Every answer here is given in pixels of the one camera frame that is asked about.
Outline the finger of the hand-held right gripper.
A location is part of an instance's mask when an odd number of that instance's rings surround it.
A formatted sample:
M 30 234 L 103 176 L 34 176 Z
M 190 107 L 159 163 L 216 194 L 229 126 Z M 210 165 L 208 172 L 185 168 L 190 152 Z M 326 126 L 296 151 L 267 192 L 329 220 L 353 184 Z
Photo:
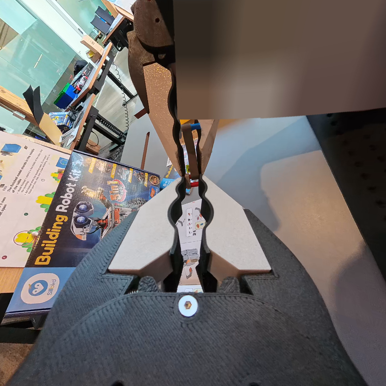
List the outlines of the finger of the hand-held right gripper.
M 149 118 L 164 147 L 167 156 L 180 176 L 184 176 L 184 166 L 181 166 L 180 151 L 177 139 L 173 136 L 173 129 L 177 121 L 171 113 L 169 97 L 172 91 L 171 71 L 158 63 L 143 66 L 144 80 L 149 107 Z
M 200 135 L 196 146 L 197 164 L 199 174 L 203 175 L 208 165 L 218 125 L 219 119 L 199 119 Z

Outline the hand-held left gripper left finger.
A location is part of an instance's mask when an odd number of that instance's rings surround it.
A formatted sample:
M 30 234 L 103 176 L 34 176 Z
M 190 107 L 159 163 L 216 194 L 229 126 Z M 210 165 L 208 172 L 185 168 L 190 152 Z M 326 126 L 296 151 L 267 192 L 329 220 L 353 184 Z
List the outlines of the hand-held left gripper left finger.
M 110 265 L 109 272 L 151 276 L 156 282 L 171 277 L 179 282 L 183 258 L 177 222 L 182 215 L 185 178 L 177 178 L 136 212 Z

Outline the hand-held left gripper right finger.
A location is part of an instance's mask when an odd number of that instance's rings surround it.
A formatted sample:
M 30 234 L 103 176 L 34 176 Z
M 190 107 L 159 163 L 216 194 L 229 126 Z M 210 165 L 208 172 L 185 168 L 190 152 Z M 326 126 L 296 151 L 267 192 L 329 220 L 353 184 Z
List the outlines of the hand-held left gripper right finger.
M 200 279 L 270 273 L 272 268 L 241 205 L 206 176 L 200 176 L 202 231 Z

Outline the dark brown building beam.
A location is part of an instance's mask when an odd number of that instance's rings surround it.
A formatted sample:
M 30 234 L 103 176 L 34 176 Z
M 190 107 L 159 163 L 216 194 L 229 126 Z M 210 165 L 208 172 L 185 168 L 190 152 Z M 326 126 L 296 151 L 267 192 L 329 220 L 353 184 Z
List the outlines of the dark brown building beam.
M 199 178 L 199 170 L 198 170 L 196 148 L 194 145 L 191 124 L 184 123 L 183 125 L 181 125 L 181 132 L 184 139 L 188 161 L 189 161 L 190 180 L 197 180 Z

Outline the thin brown rod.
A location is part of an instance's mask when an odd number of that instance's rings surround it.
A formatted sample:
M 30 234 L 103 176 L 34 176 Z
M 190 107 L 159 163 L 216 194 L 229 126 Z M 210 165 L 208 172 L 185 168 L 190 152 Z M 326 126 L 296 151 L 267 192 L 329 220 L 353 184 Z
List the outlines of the thin brown rod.
M 145 142 L 144 142 L 144 149 L 142 154 L 142 160 L 141 160 L 141 169 L 144 169 L 145 163 L 146 163 L 146 156 L 147 156 L 147 149 L 148 149 L 148 143 L 149 143 L 149 137 L 150 132 L 147 132 Z

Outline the white instruction booklet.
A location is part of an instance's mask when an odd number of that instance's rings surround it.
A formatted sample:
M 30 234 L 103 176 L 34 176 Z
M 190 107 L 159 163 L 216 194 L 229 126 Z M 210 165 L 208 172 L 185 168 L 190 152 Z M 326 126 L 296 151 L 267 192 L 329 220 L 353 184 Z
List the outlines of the white instruction booklet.
M 203 292 L 196 272 L 200 259 L 202 231 L 206 224 L 200 210 L 200 199 L 183 204 L 182 215 L 176 223 L 183 259 L 183 268 L 177 292 Z

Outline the small cardboard box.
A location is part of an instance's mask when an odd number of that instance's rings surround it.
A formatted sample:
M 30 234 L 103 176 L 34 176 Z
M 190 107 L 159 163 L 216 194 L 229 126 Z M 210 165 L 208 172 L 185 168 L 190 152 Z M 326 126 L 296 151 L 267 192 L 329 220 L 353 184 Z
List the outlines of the small cardboard box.
M 89 35 L 84 35 L 81 44 L 86 46 L 89 51 L 86 53 L 89 59 L 96 63 L 104 54 L 104 47 L 93 40 Z

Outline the dark blue robot kit box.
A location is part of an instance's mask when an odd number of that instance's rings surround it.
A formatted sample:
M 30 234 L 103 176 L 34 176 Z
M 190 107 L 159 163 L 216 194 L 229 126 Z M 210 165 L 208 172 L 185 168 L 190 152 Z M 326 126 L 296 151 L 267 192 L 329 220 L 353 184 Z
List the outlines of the dark blue robot kit box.
M 5 318 L 46 314 L 90 250 L 160 191 L 160 175 L 72 152 Z

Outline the red and black toy car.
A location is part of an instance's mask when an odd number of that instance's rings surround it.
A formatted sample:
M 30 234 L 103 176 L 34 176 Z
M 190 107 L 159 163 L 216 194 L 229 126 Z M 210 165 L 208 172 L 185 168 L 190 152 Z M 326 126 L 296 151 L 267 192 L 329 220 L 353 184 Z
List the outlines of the red and black toy car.
M 79 94 L 88 81 L 88 76 L 84 72 L 80 73 L 79 75 L 80 76 L 72 83 L 75 94 Z

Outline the blue and green box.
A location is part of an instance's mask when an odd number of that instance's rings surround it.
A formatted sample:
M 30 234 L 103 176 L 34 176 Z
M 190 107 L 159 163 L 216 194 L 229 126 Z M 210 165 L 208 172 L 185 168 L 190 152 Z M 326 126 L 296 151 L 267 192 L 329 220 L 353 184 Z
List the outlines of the blue and green box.
M 75 87 L 69 83 L 66 83 L 58 97 L 54 101 L 54 105 L 60 109 L 67 109 L 70 103 L 77 97 L 81 88 L 76 85 Z

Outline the small blue toy box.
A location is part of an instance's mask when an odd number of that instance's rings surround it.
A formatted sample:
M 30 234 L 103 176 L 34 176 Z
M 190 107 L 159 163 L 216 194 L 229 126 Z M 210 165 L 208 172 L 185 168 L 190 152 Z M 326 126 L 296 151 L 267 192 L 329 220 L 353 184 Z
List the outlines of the small blue toy box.
M 73 125 L 73 119 L 67 112 L 50 112 L 48 116 L 58 127 L 65 126 L 71 128 Z

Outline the wooden beam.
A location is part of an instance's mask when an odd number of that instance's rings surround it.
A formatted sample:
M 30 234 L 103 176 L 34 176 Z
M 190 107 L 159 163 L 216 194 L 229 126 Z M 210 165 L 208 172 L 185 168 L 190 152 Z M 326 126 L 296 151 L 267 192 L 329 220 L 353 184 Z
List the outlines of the wooden beam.
M 37 126 L 46 137 L 56 146 L 61 146 L 62 133 L 51 118 L 43 112 L 41 105 L 40 87 L 33 89 L 31 86 L 23 94 L 27 99 L 22 99 L 4 87 L 0 87 L 1 107 L 12 112 L 20 120 L 26 120 Z

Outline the wooden desk with black frame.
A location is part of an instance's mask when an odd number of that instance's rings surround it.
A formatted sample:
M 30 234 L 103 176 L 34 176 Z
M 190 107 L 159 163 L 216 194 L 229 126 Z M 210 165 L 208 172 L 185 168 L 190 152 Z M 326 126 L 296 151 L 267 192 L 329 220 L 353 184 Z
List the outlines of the wooden desk with black frame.
M 114 62 L 114 56 L 111 53 L 112 48 L 113 44 L 109 42 L 104 47 L 104 54 L 97 63 L 90 63 L 92 69 L 88 75 L 87 83 L 66 109 L 66 112 L 76 113 L 76 119 L 70 131 L 70 138 L 62 142 L 63 148 L 70 151 L 85 151 L 93 129 L 118 146 L 122 146 L 125 142 L 125 133 L 110 121 L 106 120 L 104 124 L 100 124 L 100 120 L 104 120 L 104 118 L 100 115 L 97 108 L 93 106 L 95 98 L 101 91 L 106 78 L 112 80 L 119 90 L 123 92 L 124 97 L 127 97 L 127 100 L 123 102 L 124 106 L 137 97 L 137 94 L 131 93 L 120 78 L 117 78 L 111 72 L 110 68 Z

